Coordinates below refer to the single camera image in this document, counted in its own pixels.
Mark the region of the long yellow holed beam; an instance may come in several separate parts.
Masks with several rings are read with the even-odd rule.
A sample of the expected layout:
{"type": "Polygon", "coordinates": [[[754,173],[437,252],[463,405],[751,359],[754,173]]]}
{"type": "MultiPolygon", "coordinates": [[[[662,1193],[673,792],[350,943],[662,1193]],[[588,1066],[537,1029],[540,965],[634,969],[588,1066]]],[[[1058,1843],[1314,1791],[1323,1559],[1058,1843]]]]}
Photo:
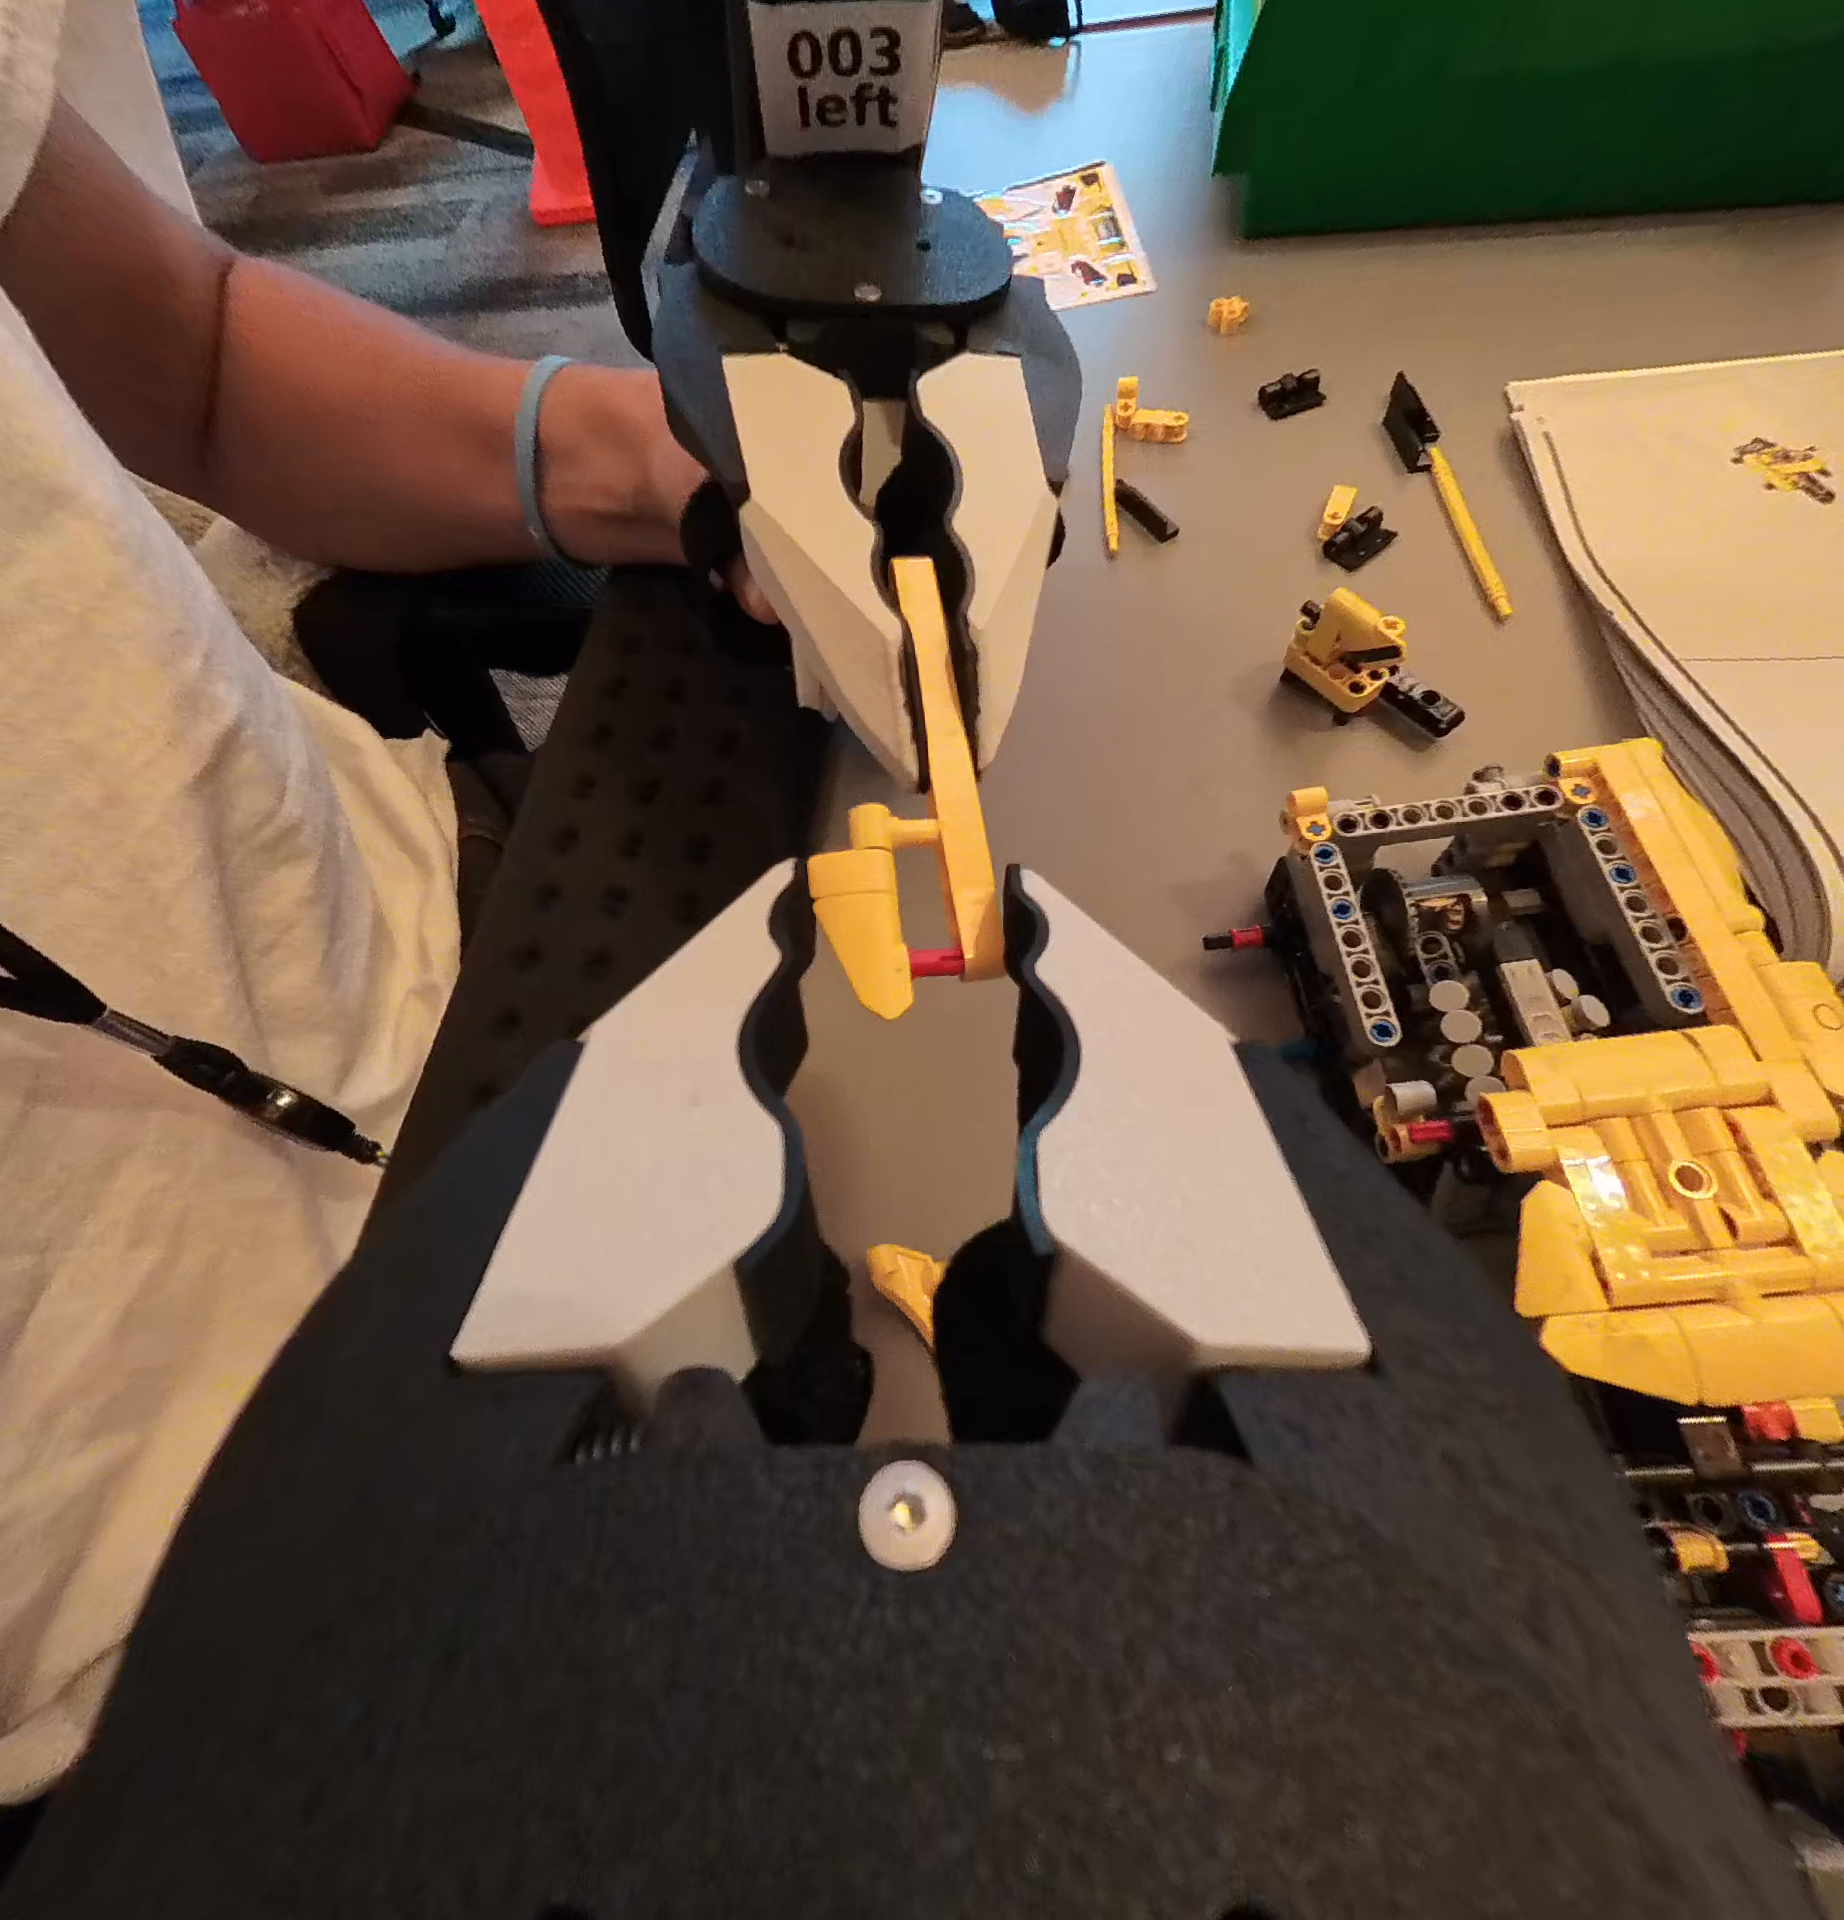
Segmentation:
{"type": "Polygon", "coordinates": [[[998,871],[982,819],[977,761],[959,707],[937,574],[926,558],[895,558],[891,581],[917,672],[927,802],[961,979],[995,979],[1005,974],[998,871]]]}

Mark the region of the orange floor object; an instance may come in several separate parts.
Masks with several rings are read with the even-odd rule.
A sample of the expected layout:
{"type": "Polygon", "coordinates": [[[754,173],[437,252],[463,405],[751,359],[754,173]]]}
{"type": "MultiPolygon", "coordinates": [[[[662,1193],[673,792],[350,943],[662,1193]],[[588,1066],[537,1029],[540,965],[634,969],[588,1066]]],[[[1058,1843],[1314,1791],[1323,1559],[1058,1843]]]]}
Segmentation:
{"type": "Polygon", "coordinates": [[[588,170],[541,5],[475,2],[475,11],[529,134],[529,216],[540,228],[591,224],[588,170]]]}

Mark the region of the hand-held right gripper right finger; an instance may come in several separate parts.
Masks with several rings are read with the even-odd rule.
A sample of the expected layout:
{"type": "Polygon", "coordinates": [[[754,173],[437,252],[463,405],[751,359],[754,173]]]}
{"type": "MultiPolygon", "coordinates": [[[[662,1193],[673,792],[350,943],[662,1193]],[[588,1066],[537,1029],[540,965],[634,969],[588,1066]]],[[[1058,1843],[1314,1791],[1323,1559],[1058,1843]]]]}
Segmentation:
{"type": "Polygon", "coordinates": [[[1172,1421],[1212,1379],[1365,1370],[1241,1043],[1048,877],[1011,866],[1000,900],[1011,1200],[933,1297],[950,1439],[1040,1443],[1086,1381],[1132,1379],[1172,1421]]]}

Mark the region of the yellow curved arch piece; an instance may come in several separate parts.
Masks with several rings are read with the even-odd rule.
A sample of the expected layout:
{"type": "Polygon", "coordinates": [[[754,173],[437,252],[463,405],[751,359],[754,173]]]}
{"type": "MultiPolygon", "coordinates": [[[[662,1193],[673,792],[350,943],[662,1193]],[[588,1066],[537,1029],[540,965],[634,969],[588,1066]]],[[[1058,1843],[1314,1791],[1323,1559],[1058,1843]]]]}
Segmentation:
{"type": "Polygon", "coordinates": [[[907,1246],[877,1243],[866,1256],[866,1275],[876,1295],[915,1331],[926,1350],[935,1350],[935,1297],[948,1273],[944,1260],[907,1246]]]}

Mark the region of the red box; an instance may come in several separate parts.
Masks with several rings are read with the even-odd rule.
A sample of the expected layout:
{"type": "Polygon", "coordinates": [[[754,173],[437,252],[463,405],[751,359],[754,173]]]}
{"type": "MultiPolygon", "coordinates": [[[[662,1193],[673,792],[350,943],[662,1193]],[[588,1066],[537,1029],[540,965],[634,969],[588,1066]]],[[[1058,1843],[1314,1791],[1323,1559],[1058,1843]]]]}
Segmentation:
{"type": "Polygon", "coordinates": [[[174,35],[256,164],[373,153],[415,97],[365,2],[177,2],[174,35]]]}

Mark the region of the building instruction booklet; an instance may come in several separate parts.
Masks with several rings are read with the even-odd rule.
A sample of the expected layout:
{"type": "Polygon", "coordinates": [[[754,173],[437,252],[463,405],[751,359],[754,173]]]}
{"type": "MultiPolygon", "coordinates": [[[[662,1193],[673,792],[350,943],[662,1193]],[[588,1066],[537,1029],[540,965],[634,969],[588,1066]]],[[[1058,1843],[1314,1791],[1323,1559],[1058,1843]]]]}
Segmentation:
{"type": "Polygon", "coordinates": [[[1609,654],[1788,959],[1844,993],[1844,349],[1505,386],[1609,654]]]}

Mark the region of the black office chair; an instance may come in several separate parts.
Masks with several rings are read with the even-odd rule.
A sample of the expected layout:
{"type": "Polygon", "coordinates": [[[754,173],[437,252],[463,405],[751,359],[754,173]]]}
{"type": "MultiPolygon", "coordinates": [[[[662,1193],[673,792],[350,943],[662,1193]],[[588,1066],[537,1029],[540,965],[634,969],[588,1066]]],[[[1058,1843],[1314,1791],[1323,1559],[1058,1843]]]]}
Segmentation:
{"type": "Polygon", "coordinates": [[[620,333],[650,361],[646,258],[695,131],[702,57],[684,2],[541,2],[571,101],[620,333]]]}

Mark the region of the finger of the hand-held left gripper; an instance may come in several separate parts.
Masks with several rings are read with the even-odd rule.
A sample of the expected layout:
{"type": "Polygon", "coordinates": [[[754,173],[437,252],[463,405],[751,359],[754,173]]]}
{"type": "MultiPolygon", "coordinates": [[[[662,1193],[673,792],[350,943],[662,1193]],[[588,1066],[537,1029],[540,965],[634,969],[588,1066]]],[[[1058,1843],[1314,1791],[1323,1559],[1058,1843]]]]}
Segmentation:
{"type": "Polygon", "coordinates": [[[905,628],[859,494],[861,401],[789,352],[728,354],[723,386],[747,488],[744,560],[791,635],[797,699],[845,722],[895,783],[921,786],[905,628]]]}
{"type": "Polygon", "coordinates": [[[919,380],[922,541],[943,606],[964,732],[979,769],[1011,724],[1058,523],[1023,364],[961,354],[919,380]]]}

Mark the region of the small yellow black subassembly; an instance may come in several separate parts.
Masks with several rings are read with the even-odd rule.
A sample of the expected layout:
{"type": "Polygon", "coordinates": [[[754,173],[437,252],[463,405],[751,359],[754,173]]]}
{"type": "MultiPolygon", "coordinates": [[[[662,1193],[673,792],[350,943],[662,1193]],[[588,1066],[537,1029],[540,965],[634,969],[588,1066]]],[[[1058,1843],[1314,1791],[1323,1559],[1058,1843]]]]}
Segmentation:
{"type": "Polygon", "coordinates": [[[1349,590],[1306,600],[1278,682],[1321,707],[1336,729],[1378,713],[1424,739],[1448,739],[1464,726],[1464,707],[1410,669],[1404,635],[1401,618],[1349,590]]]}

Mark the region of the yellow axle with black end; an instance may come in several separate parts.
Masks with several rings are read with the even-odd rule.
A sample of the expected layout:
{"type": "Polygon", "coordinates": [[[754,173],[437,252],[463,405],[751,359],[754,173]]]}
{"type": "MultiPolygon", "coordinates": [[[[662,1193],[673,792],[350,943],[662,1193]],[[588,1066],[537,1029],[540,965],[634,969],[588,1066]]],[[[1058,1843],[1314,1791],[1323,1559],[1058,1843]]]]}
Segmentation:
{"type": "Polygon", "coordinates": [[[1383,433],[1399,463],[1410,474],[1424,474],[1438,494],[1443,518],[1463,552],[1463,560],[1495,621],[1511,618],[1511,599],[1483,530],[1463,496],[1456,472],[1442,447],[1440,422],[1404,371],[1397,371],[1383,413],[1383,433]]]}

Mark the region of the printed sticker sheet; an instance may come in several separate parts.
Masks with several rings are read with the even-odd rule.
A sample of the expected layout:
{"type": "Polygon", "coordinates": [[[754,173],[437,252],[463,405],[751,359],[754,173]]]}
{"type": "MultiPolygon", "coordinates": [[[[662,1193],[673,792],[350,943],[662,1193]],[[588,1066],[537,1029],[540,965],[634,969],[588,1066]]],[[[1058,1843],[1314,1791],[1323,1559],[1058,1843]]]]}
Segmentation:
{"type": "Polygon", "coordinates": [[[1003,230],[1012,273],[1036,281],[1053,313],[1106,307],[1157,287],[1125,188],[1106,158],[977,202],[1003,230]]]}

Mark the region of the grey desk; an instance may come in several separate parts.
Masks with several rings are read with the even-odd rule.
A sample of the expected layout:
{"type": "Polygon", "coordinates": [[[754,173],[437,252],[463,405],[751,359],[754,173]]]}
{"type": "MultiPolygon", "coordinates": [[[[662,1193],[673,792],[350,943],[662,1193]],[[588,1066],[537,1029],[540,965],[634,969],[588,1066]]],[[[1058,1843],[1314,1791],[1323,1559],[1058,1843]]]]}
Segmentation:
{"type": "Polygon", "coordinates": [[[1209,173],[1212,19],[1090,30],[1061,50],[944,59],[927,173],[972,193],[1107,158],[1158,290],[1068,320],[1083,368],[1070,531],[992,767],[992,844],[1020,860],[1235,1038],[1282,1043],[1293,1007],[1263,956],[1206,932],[1259,918],[1298,784],[1390,800],[1478,765],[1646,733],[1602,621],[1561,558],[1505,386],[1844,349],[1844,206],[1649,224],[1464,228],[1246,242],[1209,173]],[[1208,302],[1241,296],[1220,338],[1208,302]],[[1257,388],[1319,368],[1328,404],[1273,422],[1257,388]],[[1383,413],[1404,371],[1511,599],[1495,621],[1433,482],[1383,413]],[[1098,435],[1120,376],[1181,409],[1178,447],[1125,441],[1120,474],[1178,522],[1102,553],[1098,435]],[[1448,743],[1380,721],[1336,729],[1278,682],[1298,605],[1328,590],[1314,527],[1332,485],[1399,530],[1358,590],[1408,621],[1413,669],[1468,710],[1448,743]]]}

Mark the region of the small yellow black toy piece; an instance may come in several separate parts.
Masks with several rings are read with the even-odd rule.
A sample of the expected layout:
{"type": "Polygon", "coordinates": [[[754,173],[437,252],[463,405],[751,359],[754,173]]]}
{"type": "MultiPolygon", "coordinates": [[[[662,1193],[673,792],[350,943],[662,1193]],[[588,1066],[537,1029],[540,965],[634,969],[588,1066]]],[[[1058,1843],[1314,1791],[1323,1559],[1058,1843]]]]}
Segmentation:
{"type": "Polygon", "coordinates": [[[1356,573],[1381,558],[1399,531],[1378,507],[1362,507],[1360,492],[1351,485],[1334,485],[1323,501],[1314,541],[1321,560],[1345,573],[1356,573]]]}

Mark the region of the green storage bin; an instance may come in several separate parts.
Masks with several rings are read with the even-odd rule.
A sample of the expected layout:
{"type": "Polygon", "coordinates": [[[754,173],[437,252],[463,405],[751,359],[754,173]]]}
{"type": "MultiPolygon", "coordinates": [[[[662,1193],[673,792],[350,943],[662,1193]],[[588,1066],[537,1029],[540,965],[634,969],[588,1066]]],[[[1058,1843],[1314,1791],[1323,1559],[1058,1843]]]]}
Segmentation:
{"type": "Polygon", "coordinates": [[[1230,2],[1249,238],[1844,202],[1844,2],[1230,2]]]}

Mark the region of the person's left hand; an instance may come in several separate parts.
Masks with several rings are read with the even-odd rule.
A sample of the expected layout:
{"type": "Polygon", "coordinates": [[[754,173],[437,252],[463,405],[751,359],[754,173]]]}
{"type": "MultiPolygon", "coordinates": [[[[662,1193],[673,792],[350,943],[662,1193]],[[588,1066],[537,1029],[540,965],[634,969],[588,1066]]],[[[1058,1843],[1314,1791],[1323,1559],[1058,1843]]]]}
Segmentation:
{"type": "Polygon", "coordinates": [[[708,474],[671,431],[650,368],[573,363],[550,376],[535,437],[535,497],[571,564],[685,564],[684,516],[708,474]]]}

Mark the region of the small yellow panel piece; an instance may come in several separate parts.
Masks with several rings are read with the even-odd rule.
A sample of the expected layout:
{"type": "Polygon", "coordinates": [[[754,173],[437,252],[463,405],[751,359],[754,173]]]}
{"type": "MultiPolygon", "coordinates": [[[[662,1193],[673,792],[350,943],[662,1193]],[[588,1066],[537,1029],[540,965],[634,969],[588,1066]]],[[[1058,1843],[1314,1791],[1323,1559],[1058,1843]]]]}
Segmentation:
{"type": "Polygon", "coordinates": [[[886,847],[818,853],[807,864],[813,920],[859,1004],[900,1021],[915,1001],[895,853],[886,847]]]}

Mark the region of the yellow black toy car model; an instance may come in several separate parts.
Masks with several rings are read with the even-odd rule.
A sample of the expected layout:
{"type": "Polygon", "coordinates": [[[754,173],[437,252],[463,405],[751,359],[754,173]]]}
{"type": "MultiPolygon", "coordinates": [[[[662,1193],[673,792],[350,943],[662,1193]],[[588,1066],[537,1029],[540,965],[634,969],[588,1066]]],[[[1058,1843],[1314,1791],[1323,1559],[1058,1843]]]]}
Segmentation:
{"type": "Polygon", "coordinates": [[[1418,798],[1293,786],[1296,1056],[1454,1229],[1628,1497],[1700,1693],[1844,1916],[1844,998],[1649,738],[1418,798]]]}

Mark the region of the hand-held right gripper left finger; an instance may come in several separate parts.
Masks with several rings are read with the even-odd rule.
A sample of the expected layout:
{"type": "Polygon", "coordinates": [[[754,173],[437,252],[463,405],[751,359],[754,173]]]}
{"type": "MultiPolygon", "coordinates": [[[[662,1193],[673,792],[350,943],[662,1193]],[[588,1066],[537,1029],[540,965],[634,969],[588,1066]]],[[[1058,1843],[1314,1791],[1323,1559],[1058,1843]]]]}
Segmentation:
{"type": "Polygon", "coordinates": [[[458,1368],[599,1374],[637,1413],[715,1370],[773,1443],[859,1441],[869,1357],[789,1100],[813,935],[807,868],[779,862],[588,1029],[458,1368]]]}

